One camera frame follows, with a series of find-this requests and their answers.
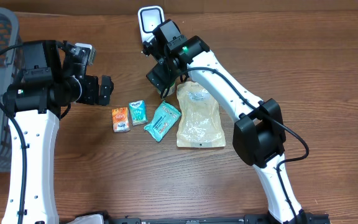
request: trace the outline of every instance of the wooden surface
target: wooden surface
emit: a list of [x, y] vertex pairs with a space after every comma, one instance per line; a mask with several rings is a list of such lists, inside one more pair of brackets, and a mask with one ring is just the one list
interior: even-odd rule
[[155, 5], [165, 13], [358, 10], [358, 0], [0, 0], [12, 11], [62, 15], [136, 14]]
[[[167, 15], [200, 36], [249, 91], [276, 99], [285, 124], [310, 146], [307, 160], [287, 165], [298, 201], [332, 223], [358, 223], [358, 11]], [[23, 40], [93, 44], [89, 75], [115, 83], [107, 107], [74, 105], [55, 147], [55, 198], [61, 218], [92, 210], [114, 217], [233, 217], [265, 213], [253, 168], [234, 152], [233, 124], [221, 111], [224, 149], [176, 147], [178, 123], [160, 143], [143, 126], [113, 133], [111, 109], [160, 103], [145, 78], [155, 64], [141, 53], [137, 17], [20, 17]], [[167, 100], [178, 107], [175, 97]], [[287, 135], [287, 157], [303, 154]], [[0, 221], [9, 174], [0, 174]]]

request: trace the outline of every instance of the clear plastic bag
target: clear plastic bag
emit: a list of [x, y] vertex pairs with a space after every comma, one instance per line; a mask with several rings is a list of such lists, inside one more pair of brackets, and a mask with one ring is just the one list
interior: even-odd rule
[[226, 145], [218, 102], [195, 82], [178, 85], [182, 117], [177, 132], [178, 147], [223, 147]]

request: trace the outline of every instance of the packet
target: packet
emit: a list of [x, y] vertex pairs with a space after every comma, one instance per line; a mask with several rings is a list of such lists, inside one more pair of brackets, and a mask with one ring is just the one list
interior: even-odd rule
[[147, 123], [146, 104], [143, 100], [129, 103], [129, 111], [131, 112], [132, 124], [134, 126]]
[[185, 82], [178, 85], [177, 97], [183, 114], [177, 132], [177, 146], [225, 146], [219, 104], [211, 94], [196, 82]]
[[148, 131], [156, 141], [160, 142], [179, 119], [180, 115], [181, 113], [175, 107], [163, 101], [155, 111], [152, 122], [144, 126], [144, 129]]
[[114, 132], [129, 131], [128, 108], [117, 108], [111, 110], [112, 128]]

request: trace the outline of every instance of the small packet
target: small packet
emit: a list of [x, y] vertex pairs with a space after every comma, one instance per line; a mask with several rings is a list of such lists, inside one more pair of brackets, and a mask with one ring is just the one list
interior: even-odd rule
[[131, 112], [132, 124], [134, 126], [147, 123], [146, 104], [143, 100], [129, 103], [129, 111]]
[[128, 108], [117, 108], [111, 110], [112, 128], [114, 132], [129, 131]]
[[164, 101], [155, 111], [152, 122], [144, 126], [144, 129], [148, 131], [156, 141], [160, 142], [179, 119], [180, 115], [181, 113], [175, 107]]

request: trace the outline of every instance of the table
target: table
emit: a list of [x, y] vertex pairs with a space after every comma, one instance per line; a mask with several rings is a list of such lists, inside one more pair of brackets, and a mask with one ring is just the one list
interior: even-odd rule
[[[113, 133], [111, 109], [145, 100], [152, 119], [160, 104], [145, 74], [131, 16], [18, 14], [23, 40], [93, 44], [89, 75], [109, 75], [109, 106], [76, 104], [60, 122], [55, 198], [61, 219], [93, 210], [114, 217], [233, 217], [267, 212], [253, 168], [231, 146], [233, 124], [221, 109], [224, 149], [179, 149], [178, 123], [162, 142], [136, 126]], [[307, 160], [287, 164], [298, 201], [332, 223], [358, 223], [358, 11], [168, 14], [187, 37], [200, 36], [249, 91], [274, 98], [284, 123], [310, 146]], [[174, 96], [167, 101], [178, 108]], [[303, 154], [287, 134], [287, 157]], [[0, 174], [0, 221], [9, 174]]]

